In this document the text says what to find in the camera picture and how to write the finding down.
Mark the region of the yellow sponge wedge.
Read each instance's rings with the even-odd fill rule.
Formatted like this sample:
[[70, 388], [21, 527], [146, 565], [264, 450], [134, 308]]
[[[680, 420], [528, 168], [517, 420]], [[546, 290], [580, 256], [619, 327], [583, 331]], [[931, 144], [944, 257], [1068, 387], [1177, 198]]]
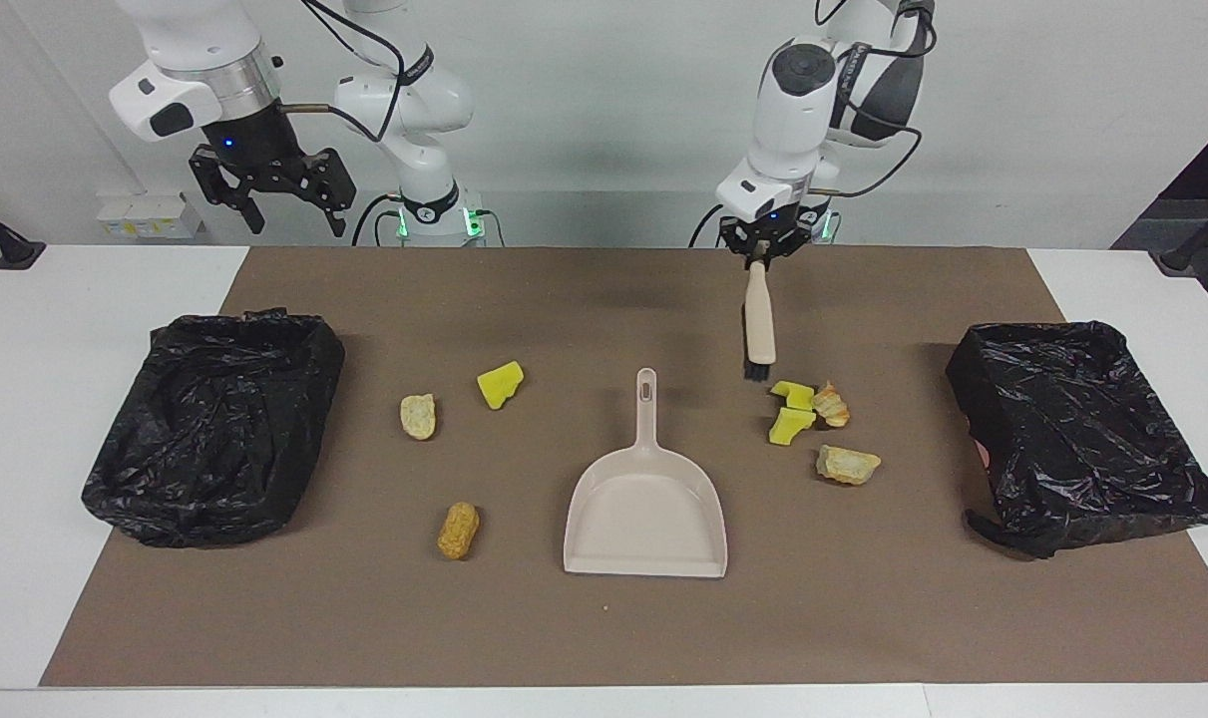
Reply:
[[517, 394], [523, 381], [525, 381], [525, 369], [518, 361], [507, 361], [480, 374], [476, 378], [482, 399], [494, 412], [503, 409]]

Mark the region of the yellow sponge piece green layer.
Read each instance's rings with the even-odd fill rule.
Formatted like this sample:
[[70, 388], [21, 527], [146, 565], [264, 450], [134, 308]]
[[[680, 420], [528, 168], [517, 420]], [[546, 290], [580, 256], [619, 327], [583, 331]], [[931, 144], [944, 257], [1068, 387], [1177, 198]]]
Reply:
[[768, 429], [768, 442], [776, 446], [790, 446], [801, 432], [815, 424], [818, 415], [811, 410], [782, 406], [778, 409], [776, 422]]

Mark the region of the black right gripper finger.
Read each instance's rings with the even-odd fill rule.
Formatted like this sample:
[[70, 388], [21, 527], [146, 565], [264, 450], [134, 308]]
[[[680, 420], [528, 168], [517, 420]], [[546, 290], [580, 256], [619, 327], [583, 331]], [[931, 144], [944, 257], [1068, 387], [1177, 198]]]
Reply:
[[230, 185], [223, 175], [223, 164], [211, 146], [197, 146], [188, 158], [188, 167], [207, 203], [232, 208], [246, 222], [249, 232], [262, 233], [265, 216], [252, 199], [251, 183], [240, 179], [236, 186]]
[[324, 213], [331, 233], [339, 239], [347, 227], [345, 212], [358, 195], [344, 160], [336, 149], [324, 149], [300, 161], [300, 198]]

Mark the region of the large pale foam chunk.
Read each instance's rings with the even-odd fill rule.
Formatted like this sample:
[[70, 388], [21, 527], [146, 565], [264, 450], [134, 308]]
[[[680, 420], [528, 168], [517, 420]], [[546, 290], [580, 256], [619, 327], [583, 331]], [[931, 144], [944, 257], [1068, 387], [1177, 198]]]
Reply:
[[818, 450], [815, 473], [836, 484], [863, 486], [881, 465], [882, 459], [877, 454], [826, 444]]

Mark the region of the small toasted bread piece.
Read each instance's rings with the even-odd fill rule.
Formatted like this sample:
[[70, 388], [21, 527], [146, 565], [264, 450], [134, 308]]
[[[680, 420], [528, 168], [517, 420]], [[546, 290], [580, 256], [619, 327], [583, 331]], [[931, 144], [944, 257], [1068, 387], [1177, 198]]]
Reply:
[[850, 422], [850, 409], [840, 390], [832, 382], [824, 382], [819, 390], [814, 392], [811, 400], [812, 410], [827, 427], [842, 428]]

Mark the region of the beige plastic dustpan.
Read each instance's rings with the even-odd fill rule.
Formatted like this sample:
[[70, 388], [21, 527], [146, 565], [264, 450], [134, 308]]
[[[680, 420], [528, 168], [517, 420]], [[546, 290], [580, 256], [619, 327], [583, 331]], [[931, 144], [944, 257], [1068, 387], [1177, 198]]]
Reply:
[[567, 513], [562, 567], [573, 575], [722, 580], [725, 513], [712, 477], [660, 445], [658, 374], [635, 374], [634, 441], [577, 477]]

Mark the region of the black bag bin showing pink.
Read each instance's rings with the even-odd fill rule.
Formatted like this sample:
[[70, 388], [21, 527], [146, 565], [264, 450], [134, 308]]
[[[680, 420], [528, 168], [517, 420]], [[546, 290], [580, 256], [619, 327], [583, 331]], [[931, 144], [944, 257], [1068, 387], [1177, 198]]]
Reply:
[[1032, 558], [1208, 526], [1208, 477], [1104, 322], [972, 324], [946, 367], [988, 456], [987, 542]]

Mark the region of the brown paper table mat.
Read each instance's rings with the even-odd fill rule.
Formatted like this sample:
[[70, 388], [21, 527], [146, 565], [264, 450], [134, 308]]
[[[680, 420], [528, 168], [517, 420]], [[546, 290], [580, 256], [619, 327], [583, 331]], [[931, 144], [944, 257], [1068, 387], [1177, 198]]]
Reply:
[[[767, 441], [743, 378], [744, 271], [725, 251], [249, 251], [223, 312], [321, 315], [345, 346], [292, 523], [234, 548], [110, 535], [43, 687], [559, 687], [1208, 681], [1208, 568], [1189, 535], [1010, 557], [945, 367], [988, 322], [1058, 322], [1022, 250], [818, 247], [773, 264], [773, 377], [830, 381], [850, 424]], [[480, 374], [525, 381], [488, 409]], [[569, 575], [573, 487], [632, 441], [635, 372], [661, 441], [722, 500], [722, 580]], [[400, 428], [432, 394], [439, 428]], [[863, 486], [821, 445], [879, 456]], [[436, 538], [480, 509], [470, 554]]]

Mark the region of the small pale foam chunk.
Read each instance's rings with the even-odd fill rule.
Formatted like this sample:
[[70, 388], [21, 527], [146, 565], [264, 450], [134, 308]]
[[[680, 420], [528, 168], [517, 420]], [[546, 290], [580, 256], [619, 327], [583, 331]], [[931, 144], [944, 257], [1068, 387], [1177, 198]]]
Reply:
[[436, 399], [432, 394], [403, 396], [399, 404], [400, 428], [417, 441], [430, 440], [439, 428]]

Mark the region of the black bag lined bin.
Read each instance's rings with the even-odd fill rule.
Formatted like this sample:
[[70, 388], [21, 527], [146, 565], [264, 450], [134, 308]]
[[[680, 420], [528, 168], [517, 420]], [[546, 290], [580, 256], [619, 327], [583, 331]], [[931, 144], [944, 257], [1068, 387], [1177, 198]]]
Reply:
[[272, 535], [310, 485], [344, 360], [329, 322], [281, 308], [157, 328], [81, 504], [150, 546]]

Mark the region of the white box on table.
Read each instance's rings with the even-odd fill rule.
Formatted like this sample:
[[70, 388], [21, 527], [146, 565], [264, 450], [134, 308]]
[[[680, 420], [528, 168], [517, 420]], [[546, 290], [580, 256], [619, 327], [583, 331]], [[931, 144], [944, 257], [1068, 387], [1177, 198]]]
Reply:
[[97, 222], [115, 241], [197, 241], [205, 222], [182, 192], [99, 195]]

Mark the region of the beige brush black bristles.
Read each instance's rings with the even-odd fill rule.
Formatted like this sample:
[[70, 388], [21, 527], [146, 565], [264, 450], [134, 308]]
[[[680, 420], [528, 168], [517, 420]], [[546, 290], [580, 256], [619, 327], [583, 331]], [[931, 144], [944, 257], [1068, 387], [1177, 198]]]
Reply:
[[763, 382], [776, 364], [776, 319], [767, 283], [767, 265], [763, 260], [748, 264], [747, 286], [743, 301], [743, 330], [745, 344], [744, 378]]

